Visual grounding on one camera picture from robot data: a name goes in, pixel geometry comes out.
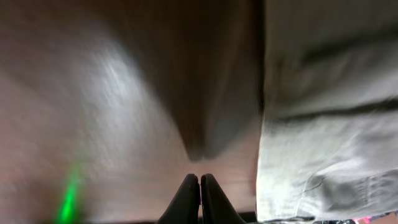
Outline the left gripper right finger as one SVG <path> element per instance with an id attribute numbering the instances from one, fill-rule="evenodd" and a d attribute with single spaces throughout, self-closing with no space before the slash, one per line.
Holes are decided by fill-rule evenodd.
<path id="1" fill-rule="evenodd" d="M 212 174 L 201 177 L 201 204 L 205 224 L 246 224 Z"/>

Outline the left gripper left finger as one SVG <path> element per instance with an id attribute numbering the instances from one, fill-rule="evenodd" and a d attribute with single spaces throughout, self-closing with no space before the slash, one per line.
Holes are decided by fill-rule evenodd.
<path id="1" fill-rule="evenodd" d="M 195 174 L 187 174 L 156 224 L 196 224 L 200 203 L 198 177 Z"/>

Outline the grey-green cotton shorts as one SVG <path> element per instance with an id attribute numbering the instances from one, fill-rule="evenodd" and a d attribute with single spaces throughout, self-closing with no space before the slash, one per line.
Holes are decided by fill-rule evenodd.
<path id="1" fill-rule="evenodd" d="M 397 1 L 264 3 L 260 222 L 397 210 Z"/>

